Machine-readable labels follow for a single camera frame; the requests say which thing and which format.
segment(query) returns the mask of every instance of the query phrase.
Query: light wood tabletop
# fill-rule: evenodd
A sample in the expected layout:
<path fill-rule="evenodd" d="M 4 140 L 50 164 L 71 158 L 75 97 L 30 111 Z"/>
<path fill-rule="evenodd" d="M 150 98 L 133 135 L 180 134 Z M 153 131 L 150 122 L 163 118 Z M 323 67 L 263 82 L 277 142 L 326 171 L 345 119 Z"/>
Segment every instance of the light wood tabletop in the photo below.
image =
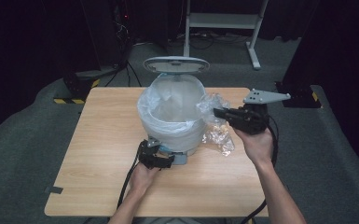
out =
<path fill-rule="evenodd" d="M 136 103 L 145 88 L 90 91 L 62 162 L 45 213 L 48 216 L 111 217 L 137 148 L 147 134 Z M 243 105 L 246 88 L 206 88 Z M 235 150 L 223 156 L 200 144 L 187 164 L 158 173 L 136 216 L 245 217 L 264 200 L 255 167 L 229 128 Z M 267 208 L 258 214 L 268 215 Z"/>

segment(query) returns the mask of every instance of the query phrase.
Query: human arm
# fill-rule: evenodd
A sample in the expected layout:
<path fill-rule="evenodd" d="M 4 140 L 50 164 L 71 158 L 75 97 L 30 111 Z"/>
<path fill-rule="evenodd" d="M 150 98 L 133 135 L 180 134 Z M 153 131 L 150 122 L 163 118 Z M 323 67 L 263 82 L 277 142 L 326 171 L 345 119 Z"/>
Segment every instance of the human arm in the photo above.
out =
<path fill-rule="evenodd" d="M 306 223 L 295 201 L 283 186 L 271 161 L 272 134 L 267 129 L 263 133 L 250 135 L 234 129 L 245 147 L 246 155 L 255 165 L 261 187 L 269 208 L 269 219 L 273 224 Z"/>
<path fill-rule="evenodd" d="M 159 168 L 147 169 L 138 163 L 131 175 L 131 189 L 124 198 L 116 213 L 110 218 L 108 224 L 130 224 L 141 204 L 146 191 L 152 185 Z"/>

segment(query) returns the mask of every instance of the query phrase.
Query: open lid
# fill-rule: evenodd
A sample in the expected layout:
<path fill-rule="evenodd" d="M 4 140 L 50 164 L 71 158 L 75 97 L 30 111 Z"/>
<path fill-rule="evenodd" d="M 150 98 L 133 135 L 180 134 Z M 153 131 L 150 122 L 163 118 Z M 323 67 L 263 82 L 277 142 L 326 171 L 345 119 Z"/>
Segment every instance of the open lid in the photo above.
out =
<path fill-rule="evenodd" d="M 209 63 L 198 58 L 168 56 L 149 58 L 144 61 L 144 68 L 154 73 L 170 75 L 201 73 L 209 69 Z"/>

